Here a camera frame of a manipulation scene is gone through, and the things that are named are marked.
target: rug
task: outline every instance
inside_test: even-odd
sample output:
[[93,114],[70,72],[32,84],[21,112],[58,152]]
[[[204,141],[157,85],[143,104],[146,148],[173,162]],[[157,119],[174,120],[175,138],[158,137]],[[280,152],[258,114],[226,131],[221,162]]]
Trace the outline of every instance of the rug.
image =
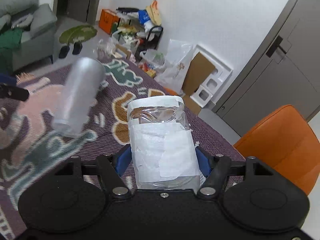
[[79,25],[64,31],[59,37],[61,44],[85,42],[97,35],[97,30],[91,25]]
[[[101,154],[118,152],[129,143],[128,103],[137,98],[165,95],[164,88],[133,63],[110,58],[100,61],[105,66],[106,78],[78,138],[61,137],[51,127],[70,66],[20,83],[18,86],[30,92],[26,102],[0,100],[0,233],[7,239],[13,239],[26,228],[17,203],[29,185],[72,155],[92,160]],[[212,155],[244,160],[218,132],[188,109],[185,112],[195,144]],[[90,177],[84,179],[94,184]],[[132,164],[122,179],[131,190],[136,189]],[[238,177],[230,179],[231,184],[239,181]]]
[[29,81],[34,78],[35,78],[34,75],[29,74],[29,73],[24,73],[24,72],[20,73],[19,75],[16,75],[17,84]]

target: white plastic bag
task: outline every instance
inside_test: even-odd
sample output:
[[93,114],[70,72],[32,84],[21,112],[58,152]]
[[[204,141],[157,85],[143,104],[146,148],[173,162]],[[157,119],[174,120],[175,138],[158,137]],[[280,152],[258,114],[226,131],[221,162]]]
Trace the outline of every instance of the white plastic bag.
[[111,38],[108,40],[99,40],[97,48],[93,50],[97,54],[97,60],[102,60],[105,56],[111,57],[111,55],[116,51],[116,45],[113,43]]
[[194,53],[193,44],[170,39],[163,73],[154,79],[162,86],[180,93]]
[[137,48],[140,44],[139,39],[132,39],[130,41],[125,41],[124,38],[121,36],[122,30],[117,30],[111,35],[111,39],[114,44],[120,44],[121,46],[125,47],[127,50],[130,50],[132,54],[135,54]]
[[147,49],[147,51],[140,52],[140,57],[144,59],[145,62],[153,66],[153,69],[157,73],[162,73],[164,71],[164,55],[155,49]]

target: metal screw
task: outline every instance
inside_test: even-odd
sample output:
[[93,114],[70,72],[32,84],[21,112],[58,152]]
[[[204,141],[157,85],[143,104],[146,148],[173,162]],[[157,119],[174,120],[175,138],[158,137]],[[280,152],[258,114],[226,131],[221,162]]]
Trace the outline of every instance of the metal screw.
[[128,193],[128,189],[126,187],[115,187],[112,192],[116,195],[124,195]]
[[169,197],[169,194],[168,193],[161,193],[160,197]]
[[213,187],[203,187],[202,189],[200,189],[200,192],[203,195],[210,196],[210,195],[213,195],[214,193],[216,193],[216,190]]

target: green cloth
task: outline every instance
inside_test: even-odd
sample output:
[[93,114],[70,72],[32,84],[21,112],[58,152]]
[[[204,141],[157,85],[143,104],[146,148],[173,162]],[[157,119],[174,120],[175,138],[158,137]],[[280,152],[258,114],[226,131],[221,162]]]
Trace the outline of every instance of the green cloth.
[[0,73],[12,74],[12,51],[20,47],[22,32],[14,28],[0,35]]

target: orange chair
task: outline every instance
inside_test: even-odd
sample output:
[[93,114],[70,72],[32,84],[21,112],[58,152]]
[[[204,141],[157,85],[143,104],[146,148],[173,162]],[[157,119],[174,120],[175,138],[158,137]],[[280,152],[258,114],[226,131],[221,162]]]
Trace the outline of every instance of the orange chair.
[[167,91],[170,96],[177,96],[177,95],[178,95],[176,91],[173,91],[173,90],[170,89],[170,88],[165,88],[165,87],[164,87],[164,90]]
[[320,172],[320,144],[299,112],[282,106],[256,124],[234,147],[256,156],[282,176],[311,192]]

